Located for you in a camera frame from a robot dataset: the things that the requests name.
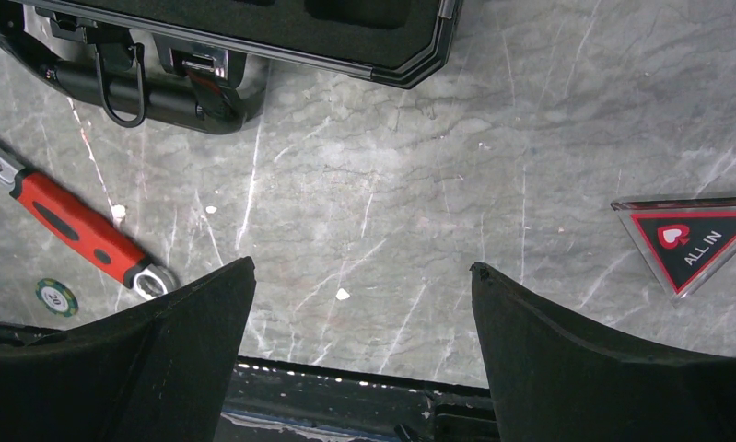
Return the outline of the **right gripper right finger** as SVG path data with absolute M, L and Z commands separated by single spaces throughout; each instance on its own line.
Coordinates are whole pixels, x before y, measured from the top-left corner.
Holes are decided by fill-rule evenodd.
M 471 266 L 504 441 L 736 441 L 736 357 L 638 338 Z

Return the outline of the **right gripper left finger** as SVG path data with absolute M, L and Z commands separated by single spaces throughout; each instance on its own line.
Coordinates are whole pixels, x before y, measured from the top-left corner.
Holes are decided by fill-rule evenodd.
M 253 301 L 244 257 L 26 346 L 0 345 L 0 441 L 210 441 Z

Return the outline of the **green poker chip bottom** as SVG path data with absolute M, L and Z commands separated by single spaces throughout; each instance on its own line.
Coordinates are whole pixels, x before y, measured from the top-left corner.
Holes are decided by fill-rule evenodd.
M 43 278 L 36 283 L 35 294 L 37 299 L 51 313 L 72 317 L 79 311 L 76 297 L 64 284 L 51 278 Z

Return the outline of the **black poker set case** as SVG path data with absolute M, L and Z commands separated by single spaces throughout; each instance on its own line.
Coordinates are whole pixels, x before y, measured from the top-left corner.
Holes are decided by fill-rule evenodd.
M 448 61 L 458 1 L 0 1 L 0 48 L 125 128 L 236 132 L 250 57 L 410 89 Z

